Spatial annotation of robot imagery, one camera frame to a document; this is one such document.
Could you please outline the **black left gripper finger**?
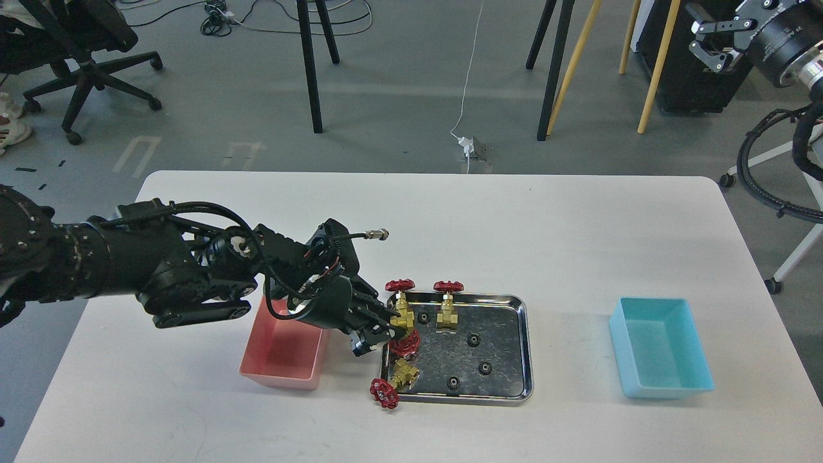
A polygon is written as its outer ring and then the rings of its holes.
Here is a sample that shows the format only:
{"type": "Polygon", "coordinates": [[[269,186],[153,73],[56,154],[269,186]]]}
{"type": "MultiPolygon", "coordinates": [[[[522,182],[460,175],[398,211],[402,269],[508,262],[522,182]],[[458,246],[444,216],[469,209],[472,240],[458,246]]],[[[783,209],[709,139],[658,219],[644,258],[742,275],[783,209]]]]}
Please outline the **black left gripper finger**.
{"type": "Polygon", "coordinates": [[[356,357],[368,354],[382,343],[389,340],[401,340],[408,335],[408,330],[393,323],[382,320],[381,322],[350,322],[349,323],[350,346],[352,353],[356,357]]]}
{"type": "Polygon", "coordinates": [[[387,329],[394,311],[379,301],[379,293],[373,289],[352,291],[352,328],[387,329]]]}

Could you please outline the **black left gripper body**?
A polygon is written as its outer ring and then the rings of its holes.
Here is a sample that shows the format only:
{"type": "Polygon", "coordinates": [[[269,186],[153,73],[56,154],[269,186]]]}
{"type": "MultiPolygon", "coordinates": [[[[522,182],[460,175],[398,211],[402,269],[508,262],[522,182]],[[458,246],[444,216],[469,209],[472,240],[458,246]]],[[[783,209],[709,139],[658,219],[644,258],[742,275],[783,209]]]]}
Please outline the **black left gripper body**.
{"type": "Polygon", "coordinates": [[[288,309],[300,308],[294,320],[322,329],[338,329],[363,337],[378,334],[380,303],[377,291],[361,277],[335,277],[317,296],[300,305],[288,302],[288,309]]]}

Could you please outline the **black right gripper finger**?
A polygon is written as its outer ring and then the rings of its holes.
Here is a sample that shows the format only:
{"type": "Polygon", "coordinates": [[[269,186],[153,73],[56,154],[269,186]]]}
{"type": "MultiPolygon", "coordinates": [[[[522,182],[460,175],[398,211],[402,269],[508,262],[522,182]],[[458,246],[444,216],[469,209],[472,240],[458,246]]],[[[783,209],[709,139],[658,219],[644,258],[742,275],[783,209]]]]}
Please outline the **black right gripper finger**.
{"type": "Polygon", "coordinates": [[[758,21],[755,19],[737,19],[732,21],[697,20],[692,26],[696,41],[703,41],[711,34],[731,34],[745,39],[750,36],[750,30],[756,29],[758,21]]]}
{"type": "Polygon", "coordinates": [[[746,49],[737,47],[732,39],[695,39],[689,50],[714,73],[731,73],[746,53],[746,49]]]}

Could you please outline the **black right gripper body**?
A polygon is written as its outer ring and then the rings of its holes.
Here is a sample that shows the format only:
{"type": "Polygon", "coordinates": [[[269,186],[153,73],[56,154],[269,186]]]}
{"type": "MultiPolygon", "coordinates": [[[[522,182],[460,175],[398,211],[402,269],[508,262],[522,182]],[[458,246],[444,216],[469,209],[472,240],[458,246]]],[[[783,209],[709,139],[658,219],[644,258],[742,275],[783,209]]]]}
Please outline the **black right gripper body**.
{"type": "Polygon", "coordinates": [[[754,25],[739,44],[774,87],[821,88],[820,1],[744,1],[739,17],[754,25]]]}

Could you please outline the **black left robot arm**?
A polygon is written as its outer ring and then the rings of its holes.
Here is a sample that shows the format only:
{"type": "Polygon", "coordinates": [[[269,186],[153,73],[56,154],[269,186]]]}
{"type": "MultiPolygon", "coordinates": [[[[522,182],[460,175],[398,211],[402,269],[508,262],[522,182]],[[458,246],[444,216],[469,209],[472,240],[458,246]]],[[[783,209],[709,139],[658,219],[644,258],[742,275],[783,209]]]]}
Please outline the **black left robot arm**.
{"type": "Polygon", "coordinates": [[[264,276],[267,303],[285,301],[279,320],[339,329],[361,356],[402,339],[395,311],[359,276],[354,239],[385,240],[385,229],[350,233],[333,219],[306,243],[264,225],[251,228],[217,203],[121,205],[115,219],[55,224],[54,211],[4,185],[2,325],[27,302],[132,294],[164,329],[240,318],[264,276]]]}

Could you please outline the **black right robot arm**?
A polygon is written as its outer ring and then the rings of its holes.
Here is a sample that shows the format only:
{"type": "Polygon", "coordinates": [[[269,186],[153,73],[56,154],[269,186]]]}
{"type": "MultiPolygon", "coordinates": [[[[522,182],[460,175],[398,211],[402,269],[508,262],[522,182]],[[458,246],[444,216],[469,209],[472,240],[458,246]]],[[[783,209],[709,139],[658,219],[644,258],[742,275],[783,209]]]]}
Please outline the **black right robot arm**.
{"type": "Polygon", "coordinates": [[[805,222],[821,223],[820,209],[806,208],[765,190],[750,173],[750,149],[766,130],[785,118],[796,123],[791,158],[800,171],[821,180],[821,166],[809,156],[813,129],[821,120],[820,1],[744,1],[727,21],[712,18],[696,3],[685,6],[693,18],[689,50],[714,73],[729,73],[740,60],[749,61],[774,87],[802,83],[810,103],[799,109],[774,109],[750,130],[737,155],[737,176],[760,203],[805,222]]]}

